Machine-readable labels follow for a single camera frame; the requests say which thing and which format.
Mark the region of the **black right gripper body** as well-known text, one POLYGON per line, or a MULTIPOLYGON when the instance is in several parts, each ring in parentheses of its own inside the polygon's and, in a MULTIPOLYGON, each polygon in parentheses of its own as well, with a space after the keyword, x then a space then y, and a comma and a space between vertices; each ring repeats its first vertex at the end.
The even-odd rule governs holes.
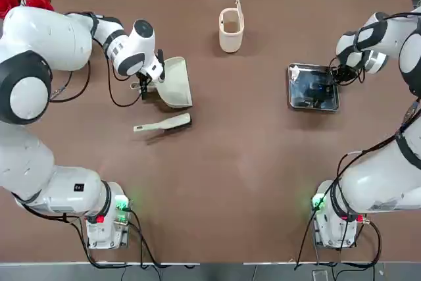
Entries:
POLYGON ((357 70, 347 65, 338 66, 338 83, 350 84, 357 79, 357 70))

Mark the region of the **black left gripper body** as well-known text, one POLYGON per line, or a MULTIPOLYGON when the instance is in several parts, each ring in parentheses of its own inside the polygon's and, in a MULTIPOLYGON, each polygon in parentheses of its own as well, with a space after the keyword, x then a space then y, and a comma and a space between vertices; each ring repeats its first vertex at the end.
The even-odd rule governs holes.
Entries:
POLYGON ((137 72, 137 78, 139 80, 140 88, 146 89, 147 86, 152 82, 152 78, 148 74, 137 72))

